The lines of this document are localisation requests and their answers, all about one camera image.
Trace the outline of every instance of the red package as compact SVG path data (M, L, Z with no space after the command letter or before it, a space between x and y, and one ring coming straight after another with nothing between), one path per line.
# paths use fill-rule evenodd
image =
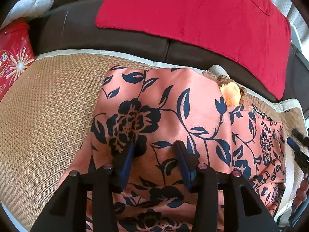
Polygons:
M34 61L29 26L20 18L0 31L0 101Z

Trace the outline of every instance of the floral fabric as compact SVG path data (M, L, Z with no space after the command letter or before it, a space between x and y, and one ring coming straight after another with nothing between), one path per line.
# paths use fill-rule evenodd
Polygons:
M240 171L273 214L285 181L282 129L281 122L243 106L227 107L216 82L191 69L114 66L103 82L91 131L60 183L71 170L87 173L110 163L132 140L129 183L113 194L119 231L189 232L197 194L185 189L172 149L182 140L214 170ZM89 192L89 231L91 198ZM220 192L218 229L223 229L223 209Z

